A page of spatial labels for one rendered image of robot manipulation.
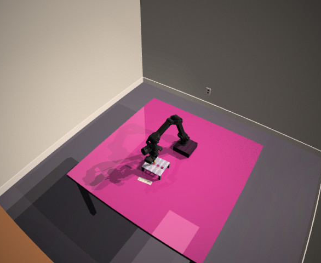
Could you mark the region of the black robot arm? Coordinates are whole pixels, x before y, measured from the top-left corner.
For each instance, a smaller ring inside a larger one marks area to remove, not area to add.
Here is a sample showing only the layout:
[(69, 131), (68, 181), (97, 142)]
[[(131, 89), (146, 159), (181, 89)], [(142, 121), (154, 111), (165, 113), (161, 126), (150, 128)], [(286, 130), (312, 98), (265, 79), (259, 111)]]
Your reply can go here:
[[(163, 125), (154, 133), (152, 133), (147, 141), (147, 146), (143, 147), (141, 149), (141, 153), (145, 156), (151, 151), (155, 151), (157, 149), (157, 144), (159, 143), (159, 140), (162, 136), (162, 134), (171, 126), (176, 125), (179, 133), (177, 136), (181, 139), (179, 142), (181, 145), (185, 146), (188, 144), (188, 140), (190, 137), (185, 133), (184, 128), (182, 126), (182, 118), (178, 115), (172, 115), (163, 123)], [(150, 141), (150, 142), (149, 142)]]

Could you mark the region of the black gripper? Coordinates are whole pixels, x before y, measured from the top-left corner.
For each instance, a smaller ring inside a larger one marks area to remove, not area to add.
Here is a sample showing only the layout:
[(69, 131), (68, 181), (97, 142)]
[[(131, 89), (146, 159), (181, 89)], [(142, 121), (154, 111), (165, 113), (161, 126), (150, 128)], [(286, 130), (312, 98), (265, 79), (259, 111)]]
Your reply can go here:
[(154, 162), (154, 160), (157, 158), (157, 156), (159, 155), (158, 150), (162, 151), (162, 147), (157, 145), (157, 149), (155, 151), (151, 151), (149, 154), (149, 156), (147, 156), (144, 161), (148, 164), (151, 164), (152, 162)]

